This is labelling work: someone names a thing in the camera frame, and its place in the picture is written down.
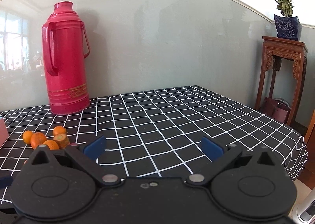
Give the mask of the blue ceramic flower pot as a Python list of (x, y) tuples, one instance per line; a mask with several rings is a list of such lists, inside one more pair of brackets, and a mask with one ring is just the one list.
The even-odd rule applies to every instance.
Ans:
[(302, 25), (299, 18), (282, 17), (274, 15), (275, 27), (277, 30), (277, 37), (282, 39), (289, 39), (299, 41), (301, 38)]

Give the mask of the orange mandarin centre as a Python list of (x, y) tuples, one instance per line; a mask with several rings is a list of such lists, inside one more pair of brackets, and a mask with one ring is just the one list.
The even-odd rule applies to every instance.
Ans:
[(43, 145), (48, 146), (50, 150), (59, 150), (59, 145), (54, 140), (46, 140)]

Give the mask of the small orange far right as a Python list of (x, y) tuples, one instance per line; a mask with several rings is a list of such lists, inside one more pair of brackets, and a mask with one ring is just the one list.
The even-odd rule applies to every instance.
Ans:
[(59, 135), (59, 134), (66, 134), (66, 128), (64, 128), (63, 126), (56, 126), (53, 129), (53, 136)]

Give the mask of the wooden chair right edge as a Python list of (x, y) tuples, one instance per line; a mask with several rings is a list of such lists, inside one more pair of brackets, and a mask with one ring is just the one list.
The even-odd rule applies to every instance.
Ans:
[(306, 144), (308, 143), (309, 139), (312, 137), (312, 133), (313, 133), (313, 130), (314, 130), (314, 125), (315, 125), (315, 110), (313, 111), (310, 124), (308, 126), (306, 135), (304, 137), (304, 141), (305, 141)]

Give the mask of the red thermos flask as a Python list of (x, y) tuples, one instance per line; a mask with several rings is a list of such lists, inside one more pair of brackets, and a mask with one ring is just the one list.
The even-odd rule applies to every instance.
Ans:
[(90, 45), (84, 22), (70, 1), (58, 2), (42, 26), (43, 64), (52, 113), (67, 115), (90, 104), (84, 59)]

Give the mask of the carrot stub near oranges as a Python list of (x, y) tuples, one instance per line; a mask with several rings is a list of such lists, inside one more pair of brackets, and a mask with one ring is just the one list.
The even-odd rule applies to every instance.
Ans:
[(60, 149), (64, 149), (66, 146), (70, 145), (70, 141), (66, 133), (57, 134), (54, 136), (53, 140), (58, 144)]

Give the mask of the silver appliance corner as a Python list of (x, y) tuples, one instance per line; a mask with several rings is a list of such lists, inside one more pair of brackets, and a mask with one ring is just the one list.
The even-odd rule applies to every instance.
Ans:
[(315, 220), (315, 190), (292, 209), (292, 220), (299, 224), (313, 224)]

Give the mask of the pink bag under stand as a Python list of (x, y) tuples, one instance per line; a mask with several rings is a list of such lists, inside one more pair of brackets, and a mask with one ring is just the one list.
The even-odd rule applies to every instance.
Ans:
[(279, 122), (286, 123), (291, 107), (284, 99), (272, 99), (266, 97), (262, 106), (259, 108), (259, 111)]

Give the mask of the colourful cardboard box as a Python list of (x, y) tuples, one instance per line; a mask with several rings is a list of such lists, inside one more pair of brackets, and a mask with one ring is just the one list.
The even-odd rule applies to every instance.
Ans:
[(9, 137), (7, 127), (3, 117), (0, 117), (0, 147), (3, 146), (7, 138)]

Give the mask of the green potted plant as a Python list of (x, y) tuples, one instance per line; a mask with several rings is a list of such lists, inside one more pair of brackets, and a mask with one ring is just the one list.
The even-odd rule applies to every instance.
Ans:
[(277, 10), (281, 12), (281, 16), (293, 16), (294, 5), (292, 4), (292, 0), (275, 0), (275, 2), (277, 3)]

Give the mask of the small orange far left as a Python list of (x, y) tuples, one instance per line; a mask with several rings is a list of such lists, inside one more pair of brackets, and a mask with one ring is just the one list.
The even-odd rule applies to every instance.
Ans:
[(31, 138), (32, 138), (33, 132), (32, 131), (25, 131), (22, 135), (22, 139), (25, 144), (30, 145), (31, 143)]

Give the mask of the black white grid tablecloth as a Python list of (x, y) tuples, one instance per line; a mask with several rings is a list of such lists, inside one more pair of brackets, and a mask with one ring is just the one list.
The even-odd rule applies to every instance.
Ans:
[(120, 177), (187, 176), (210, 164), (202, 137), (245, 150), (269, 148), (295, 179), (308, 160), (304, 138), (293, 128), (248, 106), (199, 86), (97, 97), (71, 115), (54, 115), (49, 106), (3, 111), (9, 137), (1, 148), (1, 176), (16, 176), (32, 153), (25, 131), (52, 138), (66, 128), (72, 143), (106, 137), (97, 163)]

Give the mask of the large orange mandarin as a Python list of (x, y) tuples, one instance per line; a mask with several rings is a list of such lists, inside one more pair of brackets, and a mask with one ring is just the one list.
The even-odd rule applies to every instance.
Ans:
[(36, 149), (39, 145), (43, 144), (47, 140), (47, 137), (45, 134), (41, 132), (36, 132), (31, 136), (31, 147), (33, 149)]

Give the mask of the carved wooden plant stand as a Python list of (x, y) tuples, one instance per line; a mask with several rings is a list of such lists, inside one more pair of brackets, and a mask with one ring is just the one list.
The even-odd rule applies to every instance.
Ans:
[(290, 126), (297, 115), (302, 98), (307, 69), (307, 46), (300, 41), (263, 36), (261, 69), (255, 109), (264, 97), (283, 97), (291, 110), (286, 124)]

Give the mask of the small orange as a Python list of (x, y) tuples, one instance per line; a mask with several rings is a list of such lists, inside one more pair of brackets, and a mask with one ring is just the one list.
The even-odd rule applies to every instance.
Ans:
[(31, 138), (32, 138), (33, 132), (32, 131), (25, 131), (22, 135), (22, 139), (25, 144), (30, 145), (31, 143)]
[(59, 134), (66, 134), (66, 128), (64, 128), (63, 126), (56, 126), (53, 129), (53, 136), (59, 135)]

